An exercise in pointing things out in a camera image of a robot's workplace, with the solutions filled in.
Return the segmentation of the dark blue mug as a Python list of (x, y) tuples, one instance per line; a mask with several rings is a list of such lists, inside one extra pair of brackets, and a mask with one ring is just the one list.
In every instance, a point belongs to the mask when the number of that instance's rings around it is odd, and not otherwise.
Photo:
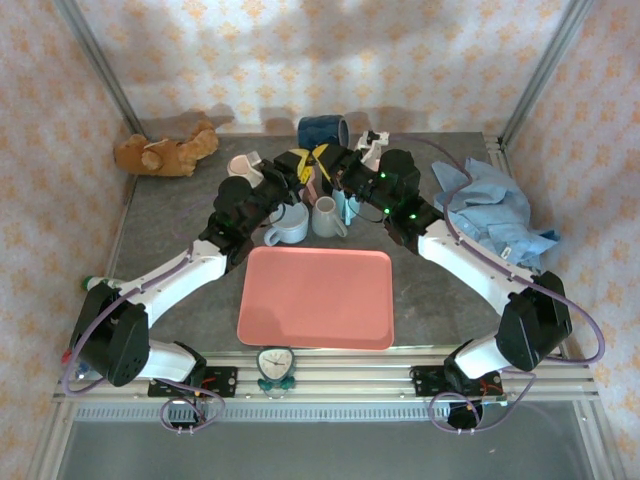
[(297, 126), (297, 143), (302, 149), (312, 150), (322, 144), (347, 147), (349, 127), (343, 115), (302, 117)]

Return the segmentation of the pale pink faceted mug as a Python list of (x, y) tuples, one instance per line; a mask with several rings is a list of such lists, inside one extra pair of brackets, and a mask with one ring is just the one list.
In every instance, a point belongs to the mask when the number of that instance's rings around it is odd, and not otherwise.
[(227, 173), (229, 176), (239, 176), (249, 182), (252, 188), (258, 186), (264, 179), (261, 171), (250, 168), (247, 154), (241, 154), (233, 157), (227, 164)]

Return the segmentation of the grey mug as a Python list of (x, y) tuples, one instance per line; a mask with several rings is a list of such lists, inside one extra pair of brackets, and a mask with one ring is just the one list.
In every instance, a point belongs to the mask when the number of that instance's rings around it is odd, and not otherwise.
[(336, 202), (329, 196), (323, 196), (316, 200), (312, 218), (312, 230), (322, 238), (347, 236), (347, 228), (337, 213)]

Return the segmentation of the brown teddy bear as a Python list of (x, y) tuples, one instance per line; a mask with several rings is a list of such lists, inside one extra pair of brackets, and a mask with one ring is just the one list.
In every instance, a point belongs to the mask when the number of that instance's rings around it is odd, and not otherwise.
[(114, 160), (118, 168), (132, 175), (189, 177), (198, 162), (218, 146), (214, 125), (200, 120), (183, 141), (163, 138), (152, 142), (144, 135), (134, 134), (114, 148)]

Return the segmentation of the light blue shirt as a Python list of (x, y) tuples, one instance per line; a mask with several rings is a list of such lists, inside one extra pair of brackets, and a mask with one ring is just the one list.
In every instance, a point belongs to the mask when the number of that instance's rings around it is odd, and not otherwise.
[(462, 190), (449, 200), (448, 215), (456, 228), (501, 258), (521, 267), (540, 271), (541, 256), (560, 240), (553, 229), (530, 226), (531, 207), (516, 182), (493, 166), (467, 158), (466, 173), (441, 161), (432, 170), (442, 191), (434, 205), (443, 202), (457, 187)]

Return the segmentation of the pink plastic tray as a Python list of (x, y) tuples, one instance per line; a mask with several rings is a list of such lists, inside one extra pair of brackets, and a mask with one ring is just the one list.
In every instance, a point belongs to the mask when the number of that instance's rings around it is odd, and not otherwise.
[(237, 336), (250, 346), (390, 348), (391, 258), (375, 250), (254, 249), (247, 260)]

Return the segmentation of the white bottle with green cap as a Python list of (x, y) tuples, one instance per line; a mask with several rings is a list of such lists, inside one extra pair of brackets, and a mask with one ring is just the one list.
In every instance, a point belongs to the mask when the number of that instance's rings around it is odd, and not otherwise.
[(118, 291), (124, 283), (125, 283), (124, 280), (120, 280), (116, 278), (87, 276), (82, 280), (81, 286), (87, 292), (89, 292), (91, 289), (93, 289), (94, 287), (100, 284), (107, 285), (109, 289)]

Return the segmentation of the teal alarm clock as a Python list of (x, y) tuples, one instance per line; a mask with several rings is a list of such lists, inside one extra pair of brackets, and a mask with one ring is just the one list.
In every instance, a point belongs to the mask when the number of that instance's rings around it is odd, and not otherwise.
[(295, 353), (288, 347), (268, 347), (256, 357), (257, 385), (269, 399), (281, 399), (295, 386)]

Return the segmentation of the aluminium frame post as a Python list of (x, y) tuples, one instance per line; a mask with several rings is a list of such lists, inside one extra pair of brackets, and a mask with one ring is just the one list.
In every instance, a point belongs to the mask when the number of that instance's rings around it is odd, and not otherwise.
[(502, 151), (506, 151), (516, 139), (593, 3), (594, 0), (570, 0), (512, 115), (498, 136)]
[(53, 0), (85, 57), (114, 101), (125, 126), (132, 134), (145, 135), (142, 123), (127, 98), (105, 53), (99, 45), (77, 0)]

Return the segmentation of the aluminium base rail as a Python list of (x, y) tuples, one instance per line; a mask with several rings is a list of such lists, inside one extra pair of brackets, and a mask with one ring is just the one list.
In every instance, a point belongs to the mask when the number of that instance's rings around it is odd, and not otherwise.
[[(295, 350), (296, 383), (283, 402), (409, 402), (415, 390), (410, 369), (436, 365), (446, 358), (447, 348), (394, 347), (385, 351)], [(256, 351), (209, 353), (213, 366), (237, 367), (236, 394), (231, 402), (267, 402), (260, 391)], [(515, 400), (531, 381), (532, 374), (503, 371), (501, 391), (508, 401)], [(543, 361), (535, 370), (536, 380), (523, 400), (572, 401), (597, 399), (598, 389), (588, 367)], [(148, 381), (135, 380), (123, 387), (103, 384), (75, 401), (147, 400)]]

